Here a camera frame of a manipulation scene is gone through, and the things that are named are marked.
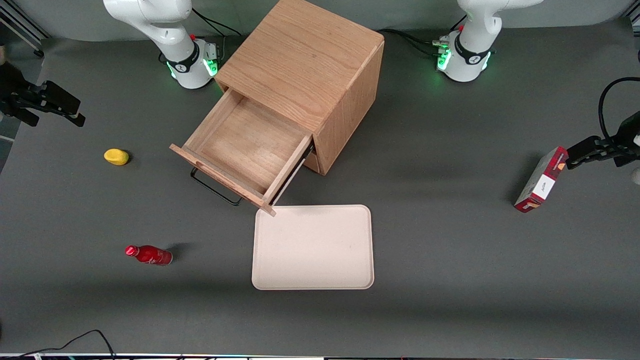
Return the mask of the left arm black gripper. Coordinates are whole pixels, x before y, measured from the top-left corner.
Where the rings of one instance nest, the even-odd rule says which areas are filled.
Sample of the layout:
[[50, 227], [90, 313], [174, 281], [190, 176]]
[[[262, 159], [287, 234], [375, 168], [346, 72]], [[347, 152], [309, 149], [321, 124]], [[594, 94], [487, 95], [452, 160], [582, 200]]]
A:
[[[617, 133], [610, 135], [604, 115], [599, 115], [599, 127], [604, 136], [604, 160], [613, 159], [615, 166], [622, 167], [639, 160], [640, 114], [638, 112], [623, 120]], [[601, 155], [601, 138], [589, 136], [567, 149], [567, 170], [573, 170], [582, 164], [598, 160]]]

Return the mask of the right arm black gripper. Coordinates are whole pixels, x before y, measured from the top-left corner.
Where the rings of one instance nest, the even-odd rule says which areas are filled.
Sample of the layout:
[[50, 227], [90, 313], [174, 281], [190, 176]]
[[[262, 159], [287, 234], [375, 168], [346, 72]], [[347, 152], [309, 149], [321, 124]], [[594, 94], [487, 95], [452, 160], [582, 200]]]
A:
[[42, 99], [48, 105], [69, 114], [67, 119], [77, 127], [85, 125], [86, 118], [79, 112], [81, 101], [74, 95], [46, 80], [36, 85], [23, 76], [23, 73], [5, 61], [0, 66], [0, 109], [7, 117], [13, 117], [28, 126], [37, 126], [39, 117], [27, 109], [39, 109]]

